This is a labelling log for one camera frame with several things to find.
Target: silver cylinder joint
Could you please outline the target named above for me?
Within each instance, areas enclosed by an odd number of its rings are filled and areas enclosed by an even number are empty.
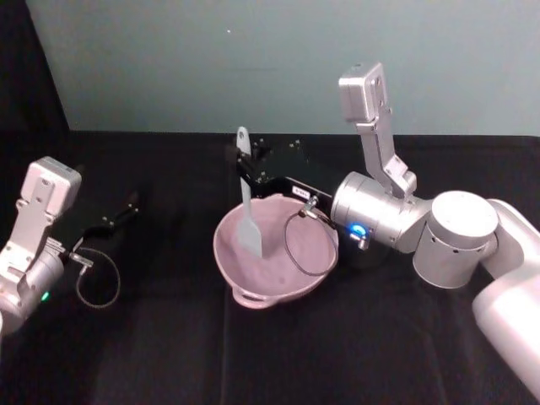
[[[430,204],[416,197],[393,197],[372,178],[351,172],[336,191],[331,219],[348,230],[362,227],[366,240],[411,253],[419,242]]]
[[[17,286],[17,294],[0,294],[0,312],[3,315],[3,335],[16,332],[41,302],[44,293],[63,274],[62,260],[56,251],[43,249],[32,268]]]
[[[497,212],[483,198],[470,192],[443,192],[432,203],[414,254],[416,273],[443,289],[464,286],[496,244],[498,223]]]

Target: white spatula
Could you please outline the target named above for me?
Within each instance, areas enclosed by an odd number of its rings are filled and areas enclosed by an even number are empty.
[[[250,134],[244,127],[238,128],[236,133],[236,147],[242,153],[251,156]],[[244,217],[238,223],[238,228],[236,229],[238,241],[253,255],[262,257],[261,230],[251,216],[251,188],[244,179],[240,179],[240,187],[242,189]]]

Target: table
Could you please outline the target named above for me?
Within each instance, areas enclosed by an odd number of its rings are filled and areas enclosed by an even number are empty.
[[[0,236],[6,240],[28,163],[83,163],[79,199],[114,206],[148,196],[137,223],[106,245],[120,300],[83,306],[78,269],[16,335],[0,363],[1,403],[361,404],[536,401],[476,328],[483,269],[458,291],[430,287],[410,255],[359,270],[341,263],[305,298],[265,311],[239,307],[212,252],[217,223],[240,202],[224,158],[233,135],[3,133]],[[311,159],[364,172],[356,136],[300,139]],[[540,227],[540,138],[397,136],[416,195],[450,189],[497,197]]]

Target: teal wall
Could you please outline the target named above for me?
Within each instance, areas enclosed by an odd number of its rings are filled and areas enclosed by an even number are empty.
[[[385,65],[394,132],[540,134],[540,2],[28,0],[72,129],[348,133]]]

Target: black cable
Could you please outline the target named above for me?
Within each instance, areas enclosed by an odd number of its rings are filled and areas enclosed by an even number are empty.
[[[324,276],[325,274],[328,274],[330,273],[334,267],[336,266],[336,263],[338,263],[338,255],[339,255],[339,248],[338,248],[338,243],[334,240],[334,237],[333,235],[330,233],[330,231],[328,231],[328,228],[325,226],[326,224],[328,224],[328,226],[332,229],[333,226],[331,226],[331,222],[329,219],[327,219],[326,217],[320,215],[320,214],[317,214],[317,219],[313,219],[312,217],[309,217],[311,218],[312,220],[315,220],[317,221],[319,224],[321,224],[322,228],[324,229],[324,231],[326,232],[328,238],[330,238],[330,241],[332,242],[332,245],[334,247],[334,250],[336,252],[336,256],[335,256],[335,259],[334,261],[332,262],[331,266],[328,267],[327,270],[325,270],[324,272],[320,272],[320,273],[312,273],[312,272],[308,272],[307,270],[305,270],[297,261],[296,259],[294,259],[293,257],[293,254],[292,252],[290,251],[289,249],[289,243],[287,242],[287,229],[289,228],[289,224],[290,222],[296,218],[296,217],[301,217],[301,218],[305,218],[305,216],[301,215],[300,212],[298,213],[293,213],[291,216],[289,216],[287,218],[287,220],[285,221],[285,226],[283,227],[283,240],[285,242],[285,251],[287,252],[287,255],[289,256],[290,260],[294,263],[294,265],[305,275],[307,276],[311,276],[311,277],[320,277],[320,276]]]

